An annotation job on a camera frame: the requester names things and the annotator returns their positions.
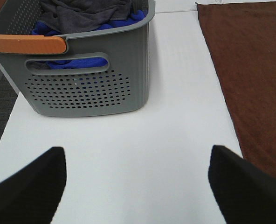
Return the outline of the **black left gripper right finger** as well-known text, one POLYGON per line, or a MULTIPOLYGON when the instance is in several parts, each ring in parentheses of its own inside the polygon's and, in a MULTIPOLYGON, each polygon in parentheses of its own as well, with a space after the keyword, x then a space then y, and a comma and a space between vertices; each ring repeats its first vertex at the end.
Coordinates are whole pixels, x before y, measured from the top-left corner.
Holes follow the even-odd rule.
POLYGON ((214 145, 208 180, 227 224, 276 224, 276 179, 214 145))

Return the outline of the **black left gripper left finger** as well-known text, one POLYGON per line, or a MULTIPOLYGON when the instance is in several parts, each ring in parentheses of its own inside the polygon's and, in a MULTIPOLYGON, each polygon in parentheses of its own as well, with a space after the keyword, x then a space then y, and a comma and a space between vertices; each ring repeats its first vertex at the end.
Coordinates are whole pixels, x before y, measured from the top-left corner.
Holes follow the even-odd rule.
POLYGON ((62 147, 52 147, 0 182, 0 224, 49 224, 66 185, 62 147))

